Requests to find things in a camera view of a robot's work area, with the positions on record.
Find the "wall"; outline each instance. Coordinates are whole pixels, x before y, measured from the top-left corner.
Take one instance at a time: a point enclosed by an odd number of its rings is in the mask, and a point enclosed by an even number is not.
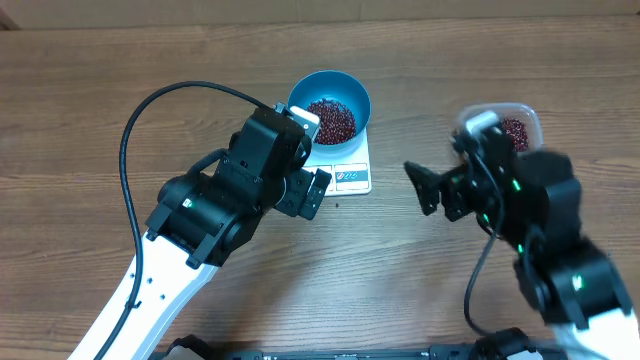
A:
[[[0,8],[4,9],[13,25],[21,29],[64,29],[629,15],[640,11],[640,0],[0,0]]]

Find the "wooden tabletop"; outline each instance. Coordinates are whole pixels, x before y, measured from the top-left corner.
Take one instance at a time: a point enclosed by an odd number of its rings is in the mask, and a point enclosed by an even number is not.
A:
[[[117,153],[138,103],[183,80],[286,101],[320,69],[371,95],[373,191],[327,198],[311,222],[268,214],[162,348],[190,333],[278,351],[474,340],[462,298],[487,237],[471,217],[424,217],[402,163],[455,165],[454,119],[483,102],[537,111],[582,181],[585,231],[640,301],[638,17],[0,32],[0,358],[66,358],[124,275],[133,240]],[[128,155],[141,222],[164,181],[225,147],[251,112],[203,89],[152,104]],[[514,257],[497,244],[473,317],[548,336]]]

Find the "green light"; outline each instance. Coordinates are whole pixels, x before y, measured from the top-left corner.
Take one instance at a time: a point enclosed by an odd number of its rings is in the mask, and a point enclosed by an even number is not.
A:
[[[582,280],[581,275],[573,275],[573,277],[571,277],[571,283],[573,284],[573,289],[575,291],[579,291],[584,288],[584,281]]]
[[[520,189],[522,189],[522,188],[520,187],[520,183],[518,182],[518,180],[513,179],[513,180],[511,181],[511,183],[513,183],[513,188],[514,188],[514,189],[516,189],[516,192],[518,192],[518,191],[520,191]]]

